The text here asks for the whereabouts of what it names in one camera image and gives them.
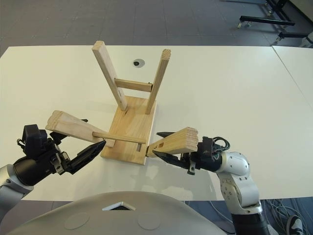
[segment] white table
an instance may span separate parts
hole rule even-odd
[[[313,49],[273,48],[313,109]]]
[[[110,46],[121,79],[152,82],[165,47]],[[313,112],[271,47],[166,47],[171,61],[157,96],[151,141],[158,131],[186,126],[199,136],[222,136],[245,154],[261,198],[312,196]],[[135,68],[132,61],[145,60]],[[117,104],[91,46],[10,47],[0,58],[0,165],[23,156],[23,126],[44,128],[63,110],[108,130]],[[126,95],[148,94],[125,90]],[[70,157],[88,146],[68,138]],[[214,173],[186,170],[158,159],[145,166],[97,157],[75,175],[47,177],[28,200],[77,200],[102,192],[151,191],[179,200],[220,200]]]

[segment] cable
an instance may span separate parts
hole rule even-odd
[[[208,203],[211,204],[211,206],[213,207],[213,209],[224,219],[226,219],[229,223],[233,223],[233,221],[231,221],[229,218],[227,218],[225,215],[223,215],[222,213],[220,213],[220,211],[218,209],[215,208],[215,206],[213,205],[213,203],[211,201],[208,201]]]
[[[208,203],[211,204],[212,208],[221,216],[223,217],[224,219],[226,219],[228,222],[230,222],[231,224],[233,223],[232,220],[230,220],[229,218],[227,218],[225,215],[223,215],[218,209],[216,209],[216,207],[213,205],[213,203],[211,201],[208,201]],[[222,229],[220,226],[218,226],[221,230],[223,230],[225,233],[227,234],[236,234],[236,233],[233,233],[233,232],[229,232],[229,231],[226,231],[225,229]]]
[[[222,138],[222,137],[219,137],[219,136],[214,137],[213,141],[214,141],[214,143],[216,143],[217,141],[223,141],[225,143],[225,146],[221,146],[221,148],[218,148],[218,149],[213,149],[214,152],[216,152],[216,151],[226,151],[226,150],[230,149],[230,143],[227,140],[225,140],[224,138]]]

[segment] wooden leg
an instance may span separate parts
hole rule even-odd
[[[92,48],[93,54],[96,57],[98,64],[108,82],[108,85],[114,95],[118,107],[121,110],[126,110],[127,101],[125,99],[123,90],[118,88],[115,84],[117,78],[115,69],[113,67],[110,55],[107,51],[106,45],[103,41],[97,41]]]
[[[156,71],[156,76],[155,76],[155,80],[153,82],[153,86],[152,86],[152,90],[149,96],[149,100],[148,100],[148,104],[147,104],[147,108],[146,108],[146,114],[150,114],[152,106],[156,100],[156,96],[157,96],[157,92],[160,88],[168,61],[170,60],[171,57],[171,50],[169,49],[165,49],[162,52],[161,55],[161,59],[160,62],[158,64],[158,68]]]

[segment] light wood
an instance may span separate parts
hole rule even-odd
[[[169,153],[189,153],[198,149],[198,131],[186,127],[148,146],[147,157],[156,157],[152,150]]]
[[[147,143],[151,135],[156,104],[153,104],[151,113],[146,115],[148,99],[131,96],[126,96],[126,99],[128,108],[126,111],[116,110],[109,133],[144,139],[146,144],[115,141],[113,148],[105,147],[102,150],[101,157],[143,165],[146,162]]]
[[[157,96],[157,92],[160,88],[168,61],[170,60],[171,57],[171,50],[169,49],[164,49],[162,54],[161,54],[161,59],[160,62],[158,64],[158,68],[156,71],[156,76],[155,76],[155,80],[153,82],[153,86],[152,86],[152,90],[149,96],[149,100],[148,100],[148,104],[147,104],[147,109],[146,109],[146,114],[149,114],[151,111],[151,108],[156,100],[156,96]]]
[[[103,141],[103,138],[92,136],[92,133],[105,131],[84,122],[68,113],[55,110],[51,117],[48,119],[47,126],[45,127],[49,131],[54,131],[67,136],[72,136],[81,140],[97,143]],[[105,146],[113,147],[115,140],[106,140]]]
[[[108,85],[114,95],[118,107],[121,110],[126,110],[127,101],[125,99],[123,90],[121,88],[118,88],[114,82],[114,80],[117,78],[117,75],[112,64],[110,55],[107,51],[106,45],[103,41],[96,41],[96,43],[92,47],[92,51],[108,82]]]
[[[144,139],[128,137],[128,136],[118,136],[118,135],[113,135],[113,134],[104,133],[104,132],[93,132],[92,135],[94,137],[116,140],[116,141],[126,141],[126,142],[132,142],[132,143],[146,143],[146,140]]]
[[[137,91],[142,91],[142,92],[151,92],[151,89],[152,89],[152,83],[115,79],[115,84],[117,85],[117,87],[137,90]]]

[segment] metal stand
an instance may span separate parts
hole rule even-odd
[[[283,33],[283,32],[280,32],[278,34],[276,42],[279,42],[280,40],[282,40],[284,38],[305,38],[307,36],[308,36],[308,33]]]
[[[287,16],[287,14],[283,11],[283,7],[286,4],[287,0],[278,0],[276,3],[274,0],[266,0],[265,5],[270,5],[271,10],[268,12],[268,17],[273,13],[276,13],[280,20],[262,18],[262,17],[253,17],[253,16],[241,16],[239,18],[238,28],[241,28],[242,23],[247,21],[248,26],[251,25],[251,22],[259,22],[266,24],[279,24],[279,25],[291,25],[294,26],[294,22]]]

